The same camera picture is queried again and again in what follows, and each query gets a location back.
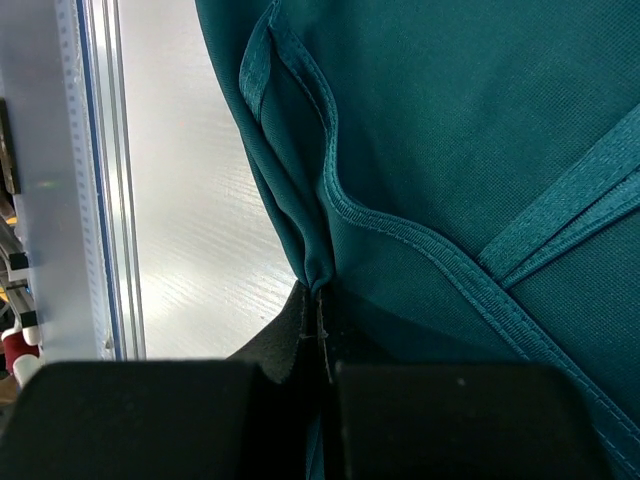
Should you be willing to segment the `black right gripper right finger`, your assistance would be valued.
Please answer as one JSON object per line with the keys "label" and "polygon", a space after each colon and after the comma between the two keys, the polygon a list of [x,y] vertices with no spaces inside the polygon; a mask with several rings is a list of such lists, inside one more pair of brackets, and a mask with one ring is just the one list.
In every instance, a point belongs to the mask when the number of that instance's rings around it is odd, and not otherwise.
{"label": "black right gripper right finger", "polygon": [[327,479],[610,479],[578,389],[559,369],[493,361],[324,289]]}

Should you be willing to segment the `teal satin napkin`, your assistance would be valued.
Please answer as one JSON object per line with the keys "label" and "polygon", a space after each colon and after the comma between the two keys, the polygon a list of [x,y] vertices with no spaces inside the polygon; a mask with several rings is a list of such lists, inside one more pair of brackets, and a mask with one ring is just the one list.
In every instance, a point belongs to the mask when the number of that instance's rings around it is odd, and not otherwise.
{"label": "teal satin napkin", "polygon": [[639,5],[200,1],[266,212],[308,291],[305,475],[323,450],[322,290],[580,392],[639,475]]}

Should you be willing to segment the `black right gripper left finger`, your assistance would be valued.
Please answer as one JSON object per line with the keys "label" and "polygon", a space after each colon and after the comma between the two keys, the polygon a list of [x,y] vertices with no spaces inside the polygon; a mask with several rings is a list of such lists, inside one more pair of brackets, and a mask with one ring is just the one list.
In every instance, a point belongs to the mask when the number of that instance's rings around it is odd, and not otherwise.
{"label": "black right gripper left finger", "polygon": [[226,360],[43,367],[1,437],[5,479],[301,479],[308,291]]}

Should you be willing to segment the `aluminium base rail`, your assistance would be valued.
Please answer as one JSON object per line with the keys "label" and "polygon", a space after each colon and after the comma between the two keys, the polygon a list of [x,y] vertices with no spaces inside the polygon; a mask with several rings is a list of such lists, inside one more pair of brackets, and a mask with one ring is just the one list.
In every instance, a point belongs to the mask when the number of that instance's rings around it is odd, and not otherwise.
{"label": "aluminium base rail", "polygon": [[76,6],[85,67],[112,351],[119,360],[144,360],[146,344],[119,3],[78,1]]}

